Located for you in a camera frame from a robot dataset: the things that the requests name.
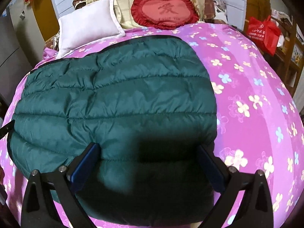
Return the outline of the dark green puffer jacket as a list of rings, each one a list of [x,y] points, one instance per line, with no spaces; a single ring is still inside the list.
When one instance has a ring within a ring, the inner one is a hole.
[[[101,150],[77,199],[118,224],[202,221],[213,207],[200,148],[217,136],[209,74],[175,36],[144,36],[28,75],[7,148],[25,177],[69,164],[90,143]]]

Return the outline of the pink floral bed sheet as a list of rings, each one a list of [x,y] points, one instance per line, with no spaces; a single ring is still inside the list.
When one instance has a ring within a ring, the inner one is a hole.
[[[228,25],[195,23],[174,30],[126,30],[82,44],[66,58],[83,58],[124,41],[176,36],[207,69],[217,103],[215,154],[241,172],[263,170],[274,227],[293,221],[303,206],[303,124],[287,86],[253,42]]]

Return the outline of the wooden shelf rack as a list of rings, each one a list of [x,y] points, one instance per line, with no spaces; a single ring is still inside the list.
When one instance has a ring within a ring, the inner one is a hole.
[[[249,19],[250,17],[245,20],[246,36]],[[281,30],[276,52],[271,56],[260,48],[258,50],[262,52],[264,59],[279,76],[290,95],[294,96],[303,70],[303,44],[297,38],[297,23],[288,16],[271,16],[271,21]]]

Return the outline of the grey wardrobe cabinet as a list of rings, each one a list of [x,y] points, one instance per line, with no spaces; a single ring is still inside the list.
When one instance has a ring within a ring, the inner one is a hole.
[[[32,69],[15,33],[10,11],[1,16],[0,23],[0,93],[6,104],[10,104],[23,77]]]

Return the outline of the red shopping bag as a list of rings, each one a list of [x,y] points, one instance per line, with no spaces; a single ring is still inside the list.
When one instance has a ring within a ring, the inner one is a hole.
[[[264,21],[251,17],[246,34],[264,53],[275,54],[281,30],[271,21],[270,15]]]

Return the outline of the white square pillow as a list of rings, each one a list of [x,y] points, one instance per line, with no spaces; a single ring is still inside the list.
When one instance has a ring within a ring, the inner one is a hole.
[[[98,0],[58,19],[58,58],[88,43],[120,38],[125,31],[114,12],[114,0]]]

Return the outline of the red heart-shaped cushion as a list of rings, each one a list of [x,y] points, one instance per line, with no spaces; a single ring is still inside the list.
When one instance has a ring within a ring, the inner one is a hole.
[[[134,0],[130,11],[140,26],[162,30],[176,29],[199,20],[190,0]]]

